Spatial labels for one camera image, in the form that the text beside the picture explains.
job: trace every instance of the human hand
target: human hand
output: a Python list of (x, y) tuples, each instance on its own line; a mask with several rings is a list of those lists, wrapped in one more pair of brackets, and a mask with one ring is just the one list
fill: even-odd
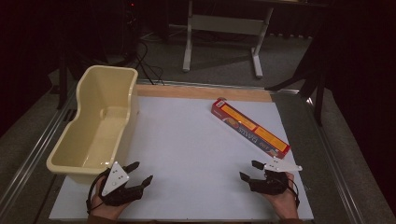
[(92, 197), (92, 210), (91, 215), (96, 217), (105, 217), (111, 220), (117, 220), (122, 211), (128, 207), (130, 203), (125, 203), (120, 206), (105, 205), (102, 199), (99, 197), (99, 188), (102, 181), (105, 179), (104, 176), (99, 178), (95, 185), (95, 194)]
[[(286, 172), (286, 176), (289, 179), (289, 187), (293, 189), (294, 175)], [(271, 203), (280, 219), (298, 218), (295, 196), (289, 189), (282, 194), (262, 194), (262, 196)]]

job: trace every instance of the gray carpet floor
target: gray carpet floor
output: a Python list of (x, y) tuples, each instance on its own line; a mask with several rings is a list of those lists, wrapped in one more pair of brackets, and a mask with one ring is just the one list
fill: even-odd
[[(213, 41), (213, 35), (205, 33), (195, 33), (192, 46), (191, 70), (188, 73), (182, 71), (184, 49), (186, 39), (184, 30), (174, 28), (169, 41), (163, 42), (156, 35), (145, 35), (142, 39), (147, 45), (138, 46), (140, 57), (144, 57), (143, 65), (145, 70), (154, 82), (161, 84), (165, 82), (188, 82), (223, 86), (244, 86), (244, 87), (269, 87), (275, 85), (293, 75), (299, 61), (302, 59), (310, 39), (290, 38), (284, 39), (281, 36), (267, 36), (264, 39), (260, 59), (264, 77), (257, 79), (254, 75), (253, 64), (250, 58), (250, 48), (255, 45), (256, 38), (236, 35), (219, 35), (223, 41)], [(139, 67), (139, 78), (147, 79), (145, 72)], [(54, 84), (57, 83), (57, 71), (49, 74)], [(76, 81), (69, 78), (70, 89), (73, 89)], [(302, 82), (289, 86), (291, 90), (298, 90)], [(295, 100), (284, 100), (281, 106), (283, 111), (293, 110), (299, 105), (295, 105)], [(0, 139), (0, 190), (6, 192), (13, 176), (18, 173), (23, 166), (23, 162), (35, 148), (52, 118), (59, 116), (60, 111), (56, 109), (58, 96), (50, 93), (45, 94), (26, 114), (20, 118), (15, 125)], [(290, 143), (300, 145), (311, 145), (315, 153), (314, 142), (305, 139), (303, 132), (298, 132), (296, 126), (304, 125), (296, 123), (298, 119), (303, 119), (299, 114), (295, 118), (285, 118), (286, 130), (294, 130), (294, 135), (288, 136)], [(342, 178), (348, 186), (348, 194), (354, 199), (361, 213), (361, 223), (396, 223), (395, 216), (391, 213), (384, 197), (382, 196), (370, 170), (362, 157), (359, 147), (353, 138), (352, 133), (338, 110), (330, 91), (325, 91), (324, 106), (322, 112), (323, 128), (321, 129), (328, 140), (334, 157), (337, 159)], [(6, 211), (4, 223), (65, 223), (49, 220), (51, 207), (63, 183), (64, 176), (51, 174), (45, 164), (53, 142), (47, 143), (47, 148), (39, 155), (40, 159), (35, 164), (32, 173), (26, 176), (23, 182), (24, 188), (19, 196), (11, 203), (10, 208), (2, 207)], [(323, 161), (326, 167), (325, 158), (316, 158)], [(315, 223), (360, 223), (350, 220), (344, 212), (342, 200), (338, 197), (337, 191), (331, 191), (334, 176), (327, 174), (322, 179), (310, 178), (310, 174), (318, 170), (304, 171), (307, 194), (314, 212)], [(326, 195), (329, 200), (319, 200)]]

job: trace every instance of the rectangular cardboard box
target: rectangular cardboard box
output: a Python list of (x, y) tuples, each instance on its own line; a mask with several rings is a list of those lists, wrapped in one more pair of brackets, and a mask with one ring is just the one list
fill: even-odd
[(288, 144), (222, 99), (212, 105), (211, 112), (271, 157), (283, 159), (290, 150)]

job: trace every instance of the cream-colored container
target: cream-colored container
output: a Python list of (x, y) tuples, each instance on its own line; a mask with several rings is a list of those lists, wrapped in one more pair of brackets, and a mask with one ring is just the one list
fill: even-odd
[(55, 174), (93, 180), (114, 161), (124, 164), (136, 124), (137, 72), (95, 65), (77, 86), (78, 111), (47, 159)]

